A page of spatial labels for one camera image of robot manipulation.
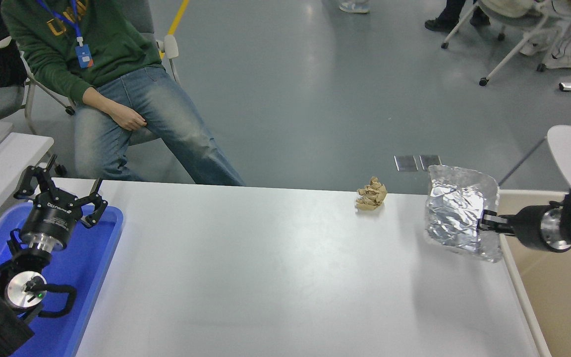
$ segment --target floor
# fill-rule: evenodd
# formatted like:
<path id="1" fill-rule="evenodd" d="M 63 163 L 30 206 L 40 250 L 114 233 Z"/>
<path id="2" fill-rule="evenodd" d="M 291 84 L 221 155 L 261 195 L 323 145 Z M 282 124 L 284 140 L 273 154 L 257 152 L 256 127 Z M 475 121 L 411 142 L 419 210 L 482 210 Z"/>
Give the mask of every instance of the floor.
<path id="1" fill-rule="evenodd" d="M 180 3 L 150 1 L 159 38 Z M 465 24 L 442 50 L 446 35 L 423 23 L 444 3 L 371 0 L 370 14 L 347 14 L 338 0 L 194 0 L 176 31 L 179 76 L 247 185 L 356 190 L 377 176 L 389 192 L 424 194 L 428 174 L 394 163 L 421 154 L 499 181 L 550 127 L 571 124 L 571 93 L 558 90 L 571 69 L 535 72 L 541 55 L 516 55 L 478 86 L 521 32 L 498 42 L 498 25 Z M 36 100 L 39 133 L 74 177 L 73 117 Z M 21 111 L 6 120 L 29 133 Z M 161 140 L 127 155 L 148 180 L 192 182 Z M 568 185 L 544 144 L 503 188 Z"/>

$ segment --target person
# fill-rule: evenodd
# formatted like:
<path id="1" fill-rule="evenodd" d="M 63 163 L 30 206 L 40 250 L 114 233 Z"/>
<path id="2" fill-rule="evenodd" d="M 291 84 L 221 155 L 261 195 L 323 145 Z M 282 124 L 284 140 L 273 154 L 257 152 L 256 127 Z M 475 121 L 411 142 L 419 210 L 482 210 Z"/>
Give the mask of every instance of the person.
<path id="1" fill-rule="evenodd" d="M 338 8 L 346 13 L 369 13 L 369 0 L 349 0 L 341 2 Z"/>
<path id="2" fill-rule="evenodd" d="M 571 18 L 571 0 L 553 0 L 552 9 L 558 16 Z M 528 40 L 519 52 L 532 56 L 545 52 L 550 45 L 548 36 L 535 36 Z M 571 68 L 571 22 L 553 48 L 552 57 L 546 61 L 546 68 Z"/>
<path id="3" fill-rule="evenodd" d="M 156 45 L 114 0 L 3 0 L 1 13 L 36 79 L 77 103 L 79 176 L 143 180 L 125 152 L 131 135 L 147 128 L 195 183 L 244 185 Z"/>
<path id="4" fill-rule="evenodd" d="M 459 14 L 462 12 L 465 2 L 466 0 L 447 0 L 440 16 L 433 20 L 426 20 L 424 27 L 436 32 L 451 32 L 459 21 Z M 489 26 L 490 19 L 482 9 L 477 8 L 471 17 L 471 25 L 474 27 Z"/>

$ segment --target sleeve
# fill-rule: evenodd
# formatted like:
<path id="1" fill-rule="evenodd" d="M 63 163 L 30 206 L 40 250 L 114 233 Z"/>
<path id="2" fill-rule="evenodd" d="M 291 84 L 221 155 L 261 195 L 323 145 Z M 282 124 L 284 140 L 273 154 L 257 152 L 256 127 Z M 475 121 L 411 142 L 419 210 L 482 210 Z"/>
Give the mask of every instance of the sleeve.
<path id="1" fill-rule="evenodd" d="M 72 74 L 65 59 L 57 50 L 47 45 L 34 34 L 3 2 L 1 15 L 6 23 L 10 36 L 16 41 L 19 50 L 23 51 L 30 72 L 39 83 L 51 90 L 77 102 L 82 101 L 83 93 L 92 85 Z"/>

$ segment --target sneaker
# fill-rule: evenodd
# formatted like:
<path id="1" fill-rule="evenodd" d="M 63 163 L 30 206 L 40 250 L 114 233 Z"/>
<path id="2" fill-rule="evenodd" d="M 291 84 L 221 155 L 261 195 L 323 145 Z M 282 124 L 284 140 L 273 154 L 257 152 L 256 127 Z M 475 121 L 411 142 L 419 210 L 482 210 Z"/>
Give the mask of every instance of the sneaker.
<path id="1" fill-rule="evenodd" d="M 528 41 L 525 43 L 525 45 L 523 45 L 523 47 L 521 47 L 521 50 L 519 50 L 519 53 L 522 55 L 526 55 L 526 56 L 532 56 L 532 55 L 536 54 L 537 52 L 544 52 L 549 47 L 550 47 L 550 44 L 547 42 L 532 43 L 532 42 Z"/>
<path id="2" fill-rule="evenodd" d="M 471 25 L 474 27 L 484 27 L 490 26 L 490 19 L 488 15 L 485 14 L 482 9 L 476 9 L 471 17 Z"/>
<path id="3" fill-rule="evenodd" d="M 338 8 L 346 13 L 369 13 L 369 4 L 355 1 L 341 2 Z"/>
<path id="4" fill-rule="evenodd" d="M 424 27 L 427 30 L 436 31 L 436 32 L 451 32 L 453 28 L 457 25 L 457 21 L 444 21 L 440 20 L 439 18 L 435 18 L 434 20 L 426 20 L 424 22 Z"/>
<path id="5" fill-rule="evenodd" d="M 571 68 L 571 56 L 563 56 L 558 59 L 552 56 L 551 59 L 546 63 L 547 69 L 554 69 L 554 68 Z"/>

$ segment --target aluminum foil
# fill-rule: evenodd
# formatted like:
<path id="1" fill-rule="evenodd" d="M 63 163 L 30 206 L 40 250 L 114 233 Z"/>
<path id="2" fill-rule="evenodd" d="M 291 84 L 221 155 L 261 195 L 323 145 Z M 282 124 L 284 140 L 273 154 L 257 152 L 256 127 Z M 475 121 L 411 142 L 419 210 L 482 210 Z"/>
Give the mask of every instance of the aluminum foil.
<path id="1" fill-rule="evenodd" d="M 489 262 L 501 260 L 498 233 L 477 228 L 483 210 L 497 211 L 499 188 L 495 179 L 446 165 L 431 165 L 429 174 L 428 241 Z"/>

